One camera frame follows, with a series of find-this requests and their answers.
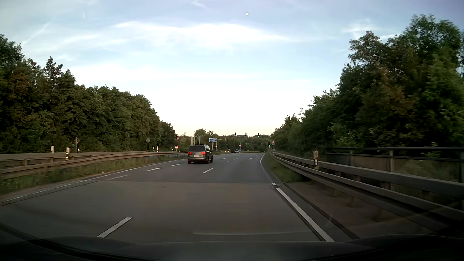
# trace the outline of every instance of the car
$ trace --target car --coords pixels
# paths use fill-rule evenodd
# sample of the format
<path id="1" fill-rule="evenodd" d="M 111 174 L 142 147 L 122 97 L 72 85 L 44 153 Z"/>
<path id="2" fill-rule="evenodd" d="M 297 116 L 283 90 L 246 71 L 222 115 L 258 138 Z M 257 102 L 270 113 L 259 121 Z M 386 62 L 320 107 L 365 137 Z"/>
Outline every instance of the car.
<path id="1" fill-rule="evenodd" d="M 187 164 L 192 162 L 213 162 L 213 153 L 208 145 L 191 145 L 187 152 Z"/>

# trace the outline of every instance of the road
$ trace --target road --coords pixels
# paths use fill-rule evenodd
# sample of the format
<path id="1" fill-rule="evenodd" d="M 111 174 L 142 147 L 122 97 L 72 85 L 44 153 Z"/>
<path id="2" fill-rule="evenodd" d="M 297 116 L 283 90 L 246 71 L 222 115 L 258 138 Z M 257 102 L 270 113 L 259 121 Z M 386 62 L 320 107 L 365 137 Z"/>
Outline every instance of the road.
<path id="1" fill-rule="evenodd" d="M 350 239 L 281 186 L 262 156 L 214 155 L 210 164 L 182 159 L 55 185 L 0 200 L 0 223 L 39 238 L 135 243 Z"/>

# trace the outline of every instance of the sky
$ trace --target sky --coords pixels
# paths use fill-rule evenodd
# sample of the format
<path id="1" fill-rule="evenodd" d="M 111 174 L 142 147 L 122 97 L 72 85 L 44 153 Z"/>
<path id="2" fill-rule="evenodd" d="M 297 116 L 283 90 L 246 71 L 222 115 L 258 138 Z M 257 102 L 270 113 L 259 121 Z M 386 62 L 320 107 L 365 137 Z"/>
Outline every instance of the sky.
<path id="1" fill-rule="evenodd" d="M 2 0 L 0 33 L 77 84 L 143 94 L 176 133 L 271 134 L 336 88 L 351 39 L 386 40 L 422 13 L 463 30 L 463 10 L 461 0 Z"/>

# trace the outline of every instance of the metal railing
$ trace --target metal railing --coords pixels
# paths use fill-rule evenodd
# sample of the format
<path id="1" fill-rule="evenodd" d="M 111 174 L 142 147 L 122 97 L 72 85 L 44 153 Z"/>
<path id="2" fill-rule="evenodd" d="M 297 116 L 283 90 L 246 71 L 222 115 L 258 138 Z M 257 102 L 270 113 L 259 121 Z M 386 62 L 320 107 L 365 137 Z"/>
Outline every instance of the metal railing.
<path id="1" fill-rule="evenodd" d="M 320 170 L 316 170 L 314 160 L 311 159 L 277 152 L 271 154 L 271 157 L 283 166 L 316 182 L 371 203 L 433 231 L 441 231 L 450 227 L 450 224 L 464 221 L 462 210 L 390 190 L 390 184 L 398 184 L 419 189 L 424 193 L 437 193 L 462 200 L 464 199 L 464 184 L 462 183 L 320 161 L 318 162 Z M 379 184 L 375 186 L 365 183 L 362 177 L 377 180 Z"/>
<path id="2" fill-rule="evenodd" d="M 134 154 L 143 153 L 146 151 L 113 151 L 113 152 L 83 152 L 83 153 L 70 153 L 69 159 L 83 159 L 90 157 L 98 157 L 104 155 L 116 154 Z M 0 154 L 0 169 L 14 168 L 18 166 L 27 166 L 42 163 L 53 163 L 66 161 L 66 152 L 55 153 L 22 153 L 22 154 Z"/>
<path id="3" fill-rule="evenodd" d="M 70 154 L 70 159 L 69 161 L 60 161 L 60 162 L 49 162 L 49 163 L 39 163 L 39 164 L 33 164 L 33 165 L 24 165 L 24 166 L 18 166 L 18 167 L 11 167 L 11 168 L 3 168 L 0 170 L 0 178 L 1 179 L 9 179 L 9 178 L 15 178 L 15 177 L 20 177 L 20 176 L 27 176 L 27 175 L 33 175 L 33 174 L 38 174 L 38 173 L 43 173 L 47 172 L 52 169 L 66 169 L 66 168 L 73 168 L 73 167 L 79 167 L 79 166 L 84 166 L 88 164 L 93 164 L 93 163 L 99 163 L 103 161 L 109 161 L 109 160 L 120 160 L 120 159 L 127 159 L 127 158 L 137 158 L 137 157 L 160 157 L 163 155 L 184 155 L 187 154 L 187 152 L 179 152 L 179 151 L 167 151 L 167 152 L 138 152 L 138 151 L 125 151 L 121 153 L 115 153 L 115 152 L 106 152 L 106 153 L 111 153 L 109 155 L 101 155 L 102 153 L 105 152 L 90 152 L 86 153 L 87 158 L 81 158 L 81 159 L 76 159 L 76 154 L 84 154 L 84 153 L 72 153 Z M 58 153 L 34 153 L 34 154 L 48 154 L 48 159 L 54 159 L 56 158 L 56 154 Z"/>

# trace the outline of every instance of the grass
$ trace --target grass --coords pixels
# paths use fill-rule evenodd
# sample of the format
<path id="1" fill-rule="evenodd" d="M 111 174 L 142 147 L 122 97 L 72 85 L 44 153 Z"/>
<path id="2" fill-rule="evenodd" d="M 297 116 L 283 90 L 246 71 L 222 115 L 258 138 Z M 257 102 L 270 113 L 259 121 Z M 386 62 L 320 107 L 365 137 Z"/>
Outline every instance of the grass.
<path id="1" fill-rule="evenodd" d="M 225 152 L 225 151 L 222 151 L 222 150 L 216 150 L 216 151 L 213 151 L 214 155 L 216 154 L 230 154 L 230 152 Z"/>
<path id="2" fill-rule="evenodd" d="M 284 167 L 282 164 L 277 162 L 277 160 L 273 159 L 269 153 L 264 155 L 263 163 L 269 170 L 272 170 L 274 175 L 277 176 L 281 182 L 290 183 L 310 181 L 309 178 Z"/>
<path id="3" fill-rule="evenodd" d="M 38 185 L 51 184 L 79 177 L 85 177 L 88 175 L 107 173 L 115 170 L 123 170 L 180 158 L 185 158 L 185 156 L 160 156 L 159 159 L 157 156 L 127 158 L 93 163 L 67 169 L 54 169 L 34 175 L 0 180 L 0 194 L 5 194 L 15 190 L 30 188 Z"/>
<path id="4" fill-rule="evenodd" d="M 240 153 L 263 153 L 263 152 L 257 151 L 257 150 L 242 150 Z"/>

